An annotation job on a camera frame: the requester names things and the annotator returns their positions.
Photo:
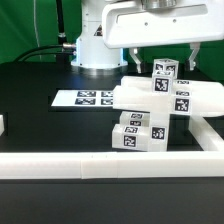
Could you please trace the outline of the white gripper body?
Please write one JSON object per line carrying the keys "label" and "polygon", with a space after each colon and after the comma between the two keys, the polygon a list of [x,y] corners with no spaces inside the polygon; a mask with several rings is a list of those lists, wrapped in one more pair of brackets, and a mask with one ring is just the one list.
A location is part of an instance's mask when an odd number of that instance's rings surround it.
{"label": "white gripper body", "polygon": [[161,9],[145,9],[144,0],[108,4],[102,33],[109,48],[223,40],[224,0],[176,0]]}

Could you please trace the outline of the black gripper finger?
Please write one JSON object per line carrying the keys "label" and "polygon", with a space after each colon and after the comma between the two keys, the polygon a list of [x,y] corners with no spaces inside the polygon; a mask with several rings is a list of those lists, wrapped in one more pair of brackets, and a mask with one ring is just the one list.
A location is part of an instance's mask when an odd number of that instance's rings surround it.
{"label": "black gripper finger", "polygon": [[136,64],[136,69],[138,73],[142,72],[141,64],[143,62],[141,56],[139,55],[138,49],[137,48],[130,48],[129,49],[129,55],[133,59],[133,61]]}
{"label": "black gripper finger", "polygon": [[201,45],[200,42],[194,42],[190,44],[191,54],[186,61],[186,69],[188,71],[193,71],[196,66],[195,59],[200,51],[200,45]]}

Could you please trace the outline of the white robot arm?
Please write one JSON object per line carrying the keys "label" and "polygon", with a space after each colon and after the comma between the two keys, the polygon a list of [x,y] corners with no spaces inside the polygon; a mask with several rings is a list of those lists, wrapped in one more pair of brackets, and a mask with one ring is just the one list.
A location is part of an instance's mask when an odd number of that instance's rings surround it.
{"label": "white robot arm", "polygon": [[224,0],[81,0],[82,31],[72,64],[82,70],[115,70],[137,65],[140,47],[190,45],[188,66],[202,42],[224,39]]}

